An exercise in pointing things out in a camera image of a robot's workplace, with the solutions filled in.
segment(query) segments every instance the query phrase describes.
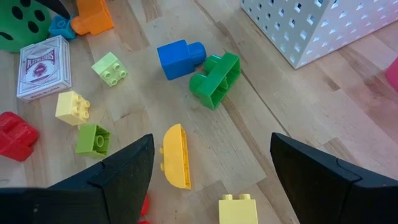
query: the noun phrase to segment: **playing card box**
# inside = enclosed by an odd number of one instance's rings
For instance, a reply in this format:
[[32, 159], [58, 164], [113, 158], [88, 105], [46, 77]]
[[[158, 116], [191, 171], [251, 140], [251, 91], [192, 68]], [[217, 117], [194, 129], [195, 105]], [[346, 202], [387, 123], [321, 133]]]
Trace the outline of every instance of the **playing card box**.
[[69, 43], [61, 35], [21, 49], [18, 98], [29, 102], [71, 86]]

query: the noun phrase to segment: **light green duplo brick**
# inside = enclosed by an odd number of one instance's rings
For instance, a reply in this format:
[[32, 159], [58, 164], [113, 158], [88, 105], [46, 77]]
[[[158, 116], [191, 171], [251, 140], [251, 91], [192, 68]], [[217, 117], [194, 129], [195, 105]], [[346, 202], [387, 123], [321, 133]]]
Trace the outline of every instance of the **light green duplo brick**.
[[106, 157], [109, 147], [109, 131], [97, 124], [84, 124], [80, 127], [75, 152], [94, 159]]
[[109, 85], [118, 84], [120, 79], [126, 77], [127, 70], [119, 59], [112, 54], [107, 53], [103, 58], [97, 61], [91, 68]]

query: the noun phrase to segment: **orange duplo brick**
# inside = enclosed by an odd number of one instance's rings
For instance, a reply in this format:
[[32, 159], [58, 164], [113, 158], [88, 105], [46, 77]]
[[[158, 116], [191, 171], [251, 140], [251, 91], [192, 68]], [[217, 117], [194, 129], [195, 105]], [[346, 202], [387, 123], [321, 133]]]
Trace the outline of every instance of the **orange duplo brick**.
[[80, 35], [100, 34], [114, 27], [105, 0], [77, 0], [79, 16], [72, 19], [72, 29]]

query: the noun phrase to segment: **yellow curved brick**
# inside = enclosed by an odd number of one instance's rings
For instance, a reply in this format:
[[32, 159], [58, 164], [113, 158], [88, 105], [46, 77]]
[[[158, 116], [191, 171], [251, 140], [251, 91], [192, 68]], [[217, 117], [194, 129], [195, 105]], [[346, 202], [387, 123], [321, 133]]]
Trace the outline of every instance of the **yellow curved brick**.
[[164, 171], [166, 179], [175, 187], [190, 190], [187, 137], [181, 124], [172, 126], [166, 132], [160, 153], [164, 157], [160, 168]]

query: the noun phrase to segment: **pink object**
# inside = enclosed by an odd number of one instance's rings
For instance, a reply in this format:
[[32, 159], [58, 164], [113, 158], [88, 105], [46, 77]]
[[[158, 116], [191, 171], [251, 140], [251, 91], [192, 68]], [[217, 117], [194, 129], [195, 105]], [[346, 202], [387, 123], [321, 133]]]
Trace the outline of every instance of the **pink object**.
[[387, 68], [386, 78], [390, 85], [398, 91], [398, 58]]

